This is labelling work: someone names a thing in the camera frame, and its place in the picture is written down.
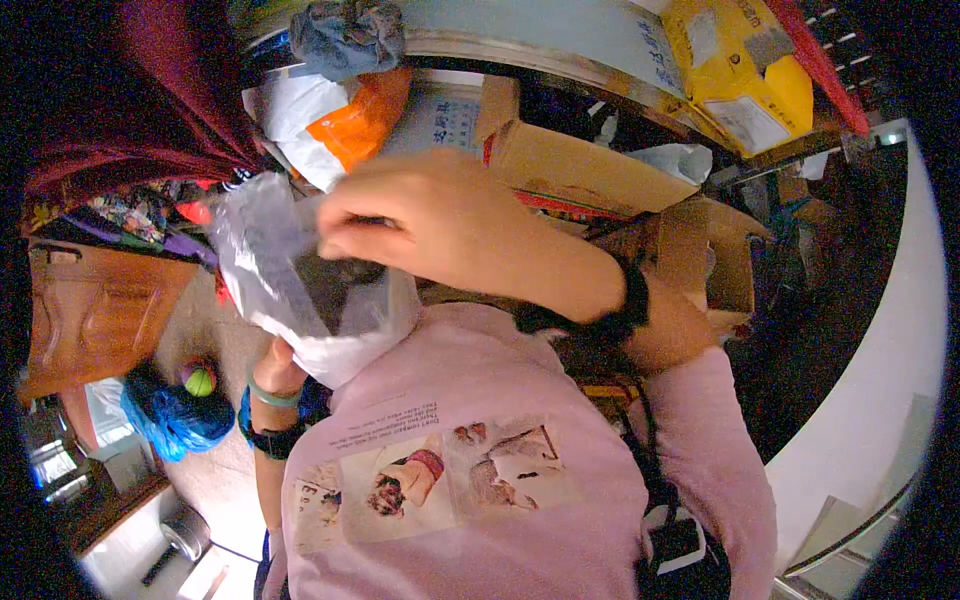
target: pink sweatshirt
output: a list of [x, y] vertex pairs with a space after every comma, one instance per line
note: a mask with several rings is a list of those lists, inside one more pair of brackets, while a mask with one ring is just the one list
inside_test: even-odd
[[[664, 472], [723, 542], [731, 598], [765, 600], [773, 495], [727, 356], [712, 348], [653, 377], [648, 392]], [[636, 596], [643, 477], [550, 346], [517, 332], [510, 315], [429, 308], [337, 390], [331, 410], [287, 463], [283, 544], [264, 597], [285, 576], [295, 599]], [[402, 517], [378, 514], [369, 498], [379, 470], [424, 447], [444, 476], [421, 506], [404, 499]], [[336, 492], [341, 502], [324, 501]]]

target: person's left hand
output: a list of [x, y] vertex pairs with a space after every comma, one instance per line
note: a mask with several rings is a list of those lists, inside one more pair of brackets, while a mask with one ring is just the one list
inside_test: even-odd
[[[264, 392], [288, 397], [300, 393], [300, 388], [306, 381], [306, 372], [294, 362], [294, 349], [277, 337], [270, 343], [267, 353], [253, 367], [253, 381]], [[297, 421], [297, 406], [279, 408], [251, 397], [250, 409], [254, 431], [284, 431]]]

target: printed photo on shirt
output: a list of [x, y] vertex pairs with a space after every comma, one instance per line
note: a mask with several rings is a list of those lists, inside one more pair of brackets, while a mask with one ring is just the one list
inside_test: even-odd
[[306, 468], [294, 482], [291, 518], [294, 548], [310, 554], [344, 541], [340, 507], [343, 494], [336, 462]]
[[444, 434], [462, 519], [498, 519], [580, 500], [545, 416], [465, 423]]
[[340, 459], [351, 541], [383, 541], [456, 524], [440, 434]]

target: yellow package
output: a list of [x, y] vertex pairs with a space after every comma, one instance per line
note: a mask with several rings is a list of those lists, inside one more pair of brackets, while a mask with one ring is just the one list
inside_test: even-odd
[[762, 0], [674, 0], [661, 15], [694, 108], [746, 156], [813, 127], [813, 83]]

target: pink sleeve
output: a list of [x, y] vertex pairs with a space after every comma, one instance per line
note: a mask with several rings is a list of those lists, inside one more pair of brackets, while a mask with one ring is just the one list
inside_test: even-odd
[[[710, 348], [651, 377], [646, 391], [663, 474], [684, 506], [723, 542], [731, 598], [766, 600], [777, 552], [774, 498], [740, 413], [727, 355]], [[631, 419], [645, 422], [640, 403]]]

